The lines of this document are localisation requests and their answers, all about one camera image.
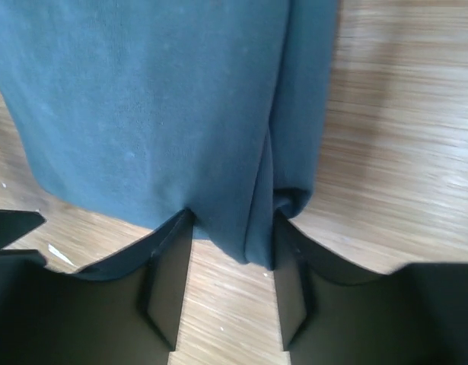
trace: wood grain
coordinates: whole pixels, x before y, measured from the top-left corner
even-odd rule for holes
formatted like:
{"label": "wood grain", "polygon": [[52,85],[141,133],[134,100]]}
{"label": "wood grain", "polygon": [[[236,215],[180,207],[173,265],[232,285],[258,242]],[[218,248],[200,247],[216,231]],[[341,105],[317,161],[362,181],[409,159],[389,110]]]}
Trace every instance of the wood grain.
{"label": "wood grain", "polygon": [[[317,190],[294,222],[378,271],[468,261],[468,0],[345,0],[339,19]],[[14,246],[64,271],[148,232],[43,192],[1,97],[0,208],[39,209]],[[271,274],[195,242],[170,363],[287,364]]]}

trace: dark panel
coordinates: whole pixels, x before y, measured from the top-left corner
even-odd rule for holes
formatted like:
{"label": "dark panel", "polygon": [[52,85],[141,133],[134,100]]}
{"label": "dark panel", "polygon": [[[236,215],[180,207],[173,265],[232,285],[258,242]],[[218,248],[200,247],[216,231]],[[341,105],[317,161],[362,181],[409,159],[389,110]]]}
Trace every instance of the dark panel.
{"label": "dark panel", "polygon": [[41,214],[33,211],[0,210],[0,249],[38,228],[44,221]]}
{"label": "dark panel", "polygon": [[[181,212],[157,233],[75,275],[22,255],[0,256],[0,364],[166,365],[176,343],[192,231],[193,215]],[[175,259],[186,267],[161,268]],[[173,299],[164,281],[176,289]],[[171,300],[171,308],[152,311],[152,321],[141,306],[151,284],[153,308],[156,300],[159,309]],[[155,323],[160,314],[164,319]]]}
{"label": "dark panel", "polygon": [[378,275],[281,215],[273,239],[292,365],[468,364],[468,265],[412,264]]}

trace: teal cloth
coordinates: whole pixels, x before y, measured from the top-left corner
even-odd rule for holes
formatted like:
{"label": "teal cloth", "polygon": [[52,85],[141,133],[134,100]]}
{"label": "teal cloth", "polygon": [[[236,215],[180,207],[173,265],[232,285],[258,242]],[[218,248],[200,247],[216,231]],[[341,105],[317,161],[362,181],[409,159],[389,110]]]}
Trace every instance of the teal cloth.
{"label": "teal cloth", "polygon": [[48,192],[154,229],[183,208],[272,265],[314,184],[334,0],[0,0],[0,91]]}

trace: light wood surface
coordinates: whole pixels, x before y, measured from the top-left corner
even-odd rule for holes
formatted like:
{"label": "light wood surface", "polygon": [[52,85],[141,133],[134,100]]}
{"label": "light wood surface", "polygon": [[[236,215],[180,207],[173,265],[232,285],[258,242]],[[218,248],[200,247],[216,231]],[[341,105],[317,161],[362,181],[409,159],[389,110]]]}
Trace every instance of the light wood surface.
{"label": "light wood surface", "polygon": [[[468,261],[468,0],[345,0],[339,18],[317,190],[295,223],[378,271]],[[48,222],[14,246],[65,271],[148,232],[40,190],[1,97],[0,208],[39,209]],[[195,242],[170,363],[287,364],[271,274]]]}

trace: paper scrap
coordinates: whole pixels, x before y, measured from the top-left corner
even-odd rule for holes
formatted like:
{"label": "paper scrap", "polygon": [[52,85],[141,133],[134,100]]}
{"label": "paper scrap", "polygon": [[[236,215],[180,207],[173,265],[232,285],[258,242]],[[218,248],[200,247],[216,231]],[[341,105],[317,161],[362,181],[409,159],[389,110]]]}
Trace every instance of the paper scrap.
{"label": "paper scrap", "polygon": [[73,262],[71,262],[65,255],[63,255],[56,247],[53,245],[48,244],[48,250],[56,257],[60,258],[67,264],[70,264],[71,266],[75,266],[77,268],[77,265],[75,265]]}

